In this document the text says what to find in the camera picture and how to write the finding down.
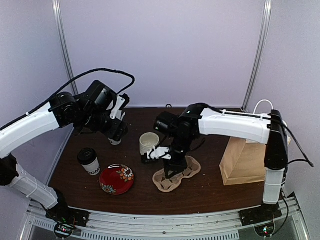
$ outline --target brown paper bag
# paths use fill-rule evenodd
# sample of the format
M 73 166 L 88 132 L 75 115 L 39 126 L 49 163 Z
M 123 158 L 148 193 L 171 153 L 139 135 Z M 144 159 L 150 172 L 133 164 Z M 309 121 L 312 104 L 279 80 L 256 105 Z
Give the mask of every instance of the brown paper bag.
M 220 170 L 224 185 L 263 182 L 265 180 L 266 145 L 243 138 L 230 137 Z

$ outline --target aluminum frame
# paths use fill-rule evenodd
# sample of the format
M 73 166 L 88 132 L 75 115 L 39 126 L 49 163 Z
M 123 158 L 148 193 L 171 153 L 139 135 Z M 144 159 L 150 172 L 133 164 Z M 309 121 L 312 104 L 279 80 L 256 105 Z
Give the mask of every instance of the aluminum frame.
M 59 37 L 60 37 L 60 44 L 61 44 L 61 49 L 62 49 L 62 54 L 63 54 L 64 66 L 66 69 L 66 73 L 69 77 L 69 80 L 71 80 L 74 78 L 74 73 L 72 70 L 69 52 L 68 52 L 68 48 L 67 48 L 66 35 L 65 35 L 65 30 L 64 30 L 64 25 L 63 25 L 63 21 L 62 21 L 62 15 L 61 15 L 61 9 L 60 9 L 60 0 L 52 0 L 52 5 L 53 5 L 54 18 L 56 21 L 56 26 L 57 26 Z M 77 88 L 77 85 L 75 82 L 71 83 L 71 88 L 72 88 L 72 93 L 74 95 L 79 94 L 79 91 L 78 91 L 78 88 Z
M 244 102 L 242 105 L 242 110 L 245 113 L 248 112 L 249 101 L 251 99 L 251 96 L 254 90 L 254 86 L 257 80 L 257 76 L 258 76 L 258 72 L 261 64 L 262 55 L 266 45 L 269 26 L 270 26 L 271 10 L 272 10 L 272 0 L 265 0 L 258 47 L 255 54 L 250 82 L 249 82 L 248 89 L 246 91 Z
M 299 232 L 300 240 L 309 240 L 300 206 L 295 197 L 287 198 L 289 216 L 292 216 L 294 226 Z M 284 219 L 287 207 L 283 200 L 279 201 Z M 80 239 L 206 239 L 210 236 L 233 234 L 240 230 L 252 228 L 253 225 L 242 226 L 239 211 L 241 209 L 223 212 L 184 214 L 184 215 L 133 215 L 110 212 L 91 211 L 87 227 L 77 227 L 74 237 Z M 46 212 L 41 205 L 31 201 L 25 223 L 19 235 L 20 240 L 28 240 L 33 226 L 52 231 L 55 222 L 45 217 Z

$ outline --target white ceramic mug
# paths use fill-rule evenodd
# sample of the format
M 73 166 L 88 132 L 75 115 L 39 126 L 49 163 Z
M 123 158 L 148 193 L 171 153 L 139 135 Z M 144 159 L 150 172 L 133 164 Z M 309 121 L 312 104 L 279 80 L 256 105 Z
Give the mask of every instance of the white ceramic mug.
M 144 155 L 159 143 L 159 136 L 153 132 L 147 132 L 140 137 L 140 154 Z

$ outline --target paper coffee cup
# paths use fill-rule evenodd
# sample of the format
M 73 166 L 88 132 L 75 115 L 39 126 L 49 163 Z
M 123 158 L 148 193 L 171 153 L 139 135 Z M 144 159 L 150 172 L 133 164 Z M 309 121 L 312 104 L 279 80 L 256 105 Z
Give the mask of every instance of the paper coffee cup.
M 140 154 L 144 155 L 159 143 L 159 136 L 153 132 L 147 132 L 140 137 Z
M 83 148 L 78 154 L 78 162 L 88 174 L 94 176 L 100 172 L 100 165 L 97 153 L 92 148 Z

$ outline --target black cup lid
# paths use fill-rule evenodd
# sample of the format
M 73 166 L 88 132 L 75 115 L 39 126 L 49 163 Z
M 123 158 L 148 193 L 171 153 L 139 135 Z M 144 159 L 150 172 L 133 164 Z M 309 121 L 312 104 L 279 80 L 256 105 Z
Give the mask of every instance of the black cup lid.
M 93 148 L 83 148 L 78 154 L 78 162 L 81 165 L 92 164 L 97 158 L 97 153 Z

